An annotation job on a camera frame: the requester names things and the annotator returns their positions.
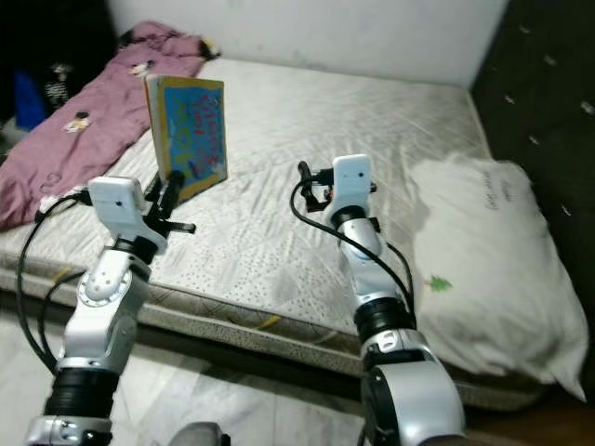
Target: dark headboard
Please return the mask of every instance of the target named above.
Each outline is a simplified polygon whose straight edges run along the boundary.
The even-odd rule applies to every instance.
[[[595,337],[595,2],[512,0],[473,86],[497,159],[534,183]],[[595,348],[582,375],[595,401]]]

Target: pink blanket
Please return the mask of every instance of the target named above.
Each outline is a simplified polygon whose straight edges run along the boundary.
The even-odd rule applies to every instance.
[[[150,126],[142,78],[131,69],[151,61],[150,72],[194,76],[204,62],[199,45],[199,37],[159,23],[137,25],[132,43],[0,166],[0,230],[33,221],[42,197],[105,173]],[[68,133],[79,112],[88,113],[89,126]]]

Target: pillowcase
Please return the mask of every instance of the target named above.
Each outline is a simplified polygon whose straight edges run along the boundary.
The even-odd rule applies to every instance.
[[[525,374],[581,400],[588,326],[526,174],[451,158],[410,172],[416,314],[443,360],[475,374]]]

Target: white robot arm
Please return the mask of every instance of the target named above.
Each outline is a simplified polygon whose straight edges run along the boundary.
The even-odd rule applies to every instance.
[[[292,210],[302,221],[339,237],[342,264],[353,287],[353,319],[362,343],[362,401],[365,436],[373,446],[417,446],[462,438],[465,418],[455,384],[416,330],[412,299],[394,273],[382,266],[387,249],[379,225],[368,218],[368,196],[376,187],[366,155],[341,156],[332,169],[311,174],[302,162],[299,185],[309,212],[324,210],[325,229]],[[312,185],[329,187],[318,203]]]
[[[98,177],[89,182],[90,201],[114,242],[78,284],[52,393],[44,414],[30,425],[26,446],[111,442],[113,393],[136,339],[139,310],[150,293],[149,265],[166,249],[170,231],[195,231],[194,225],[167,221],[182,183],[183,176],[174,172],[163,186],[152,189],[147,201],[134,179]],[[194,427],[201,446],[230,444],[215,424]]]

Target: book cover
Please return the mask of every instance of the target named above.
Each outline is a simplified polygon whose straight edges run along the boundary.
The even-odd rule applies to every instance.
[[[226,179],[223,83],[158,74],[145,82],[161,179],[184,174],[180,201]]]

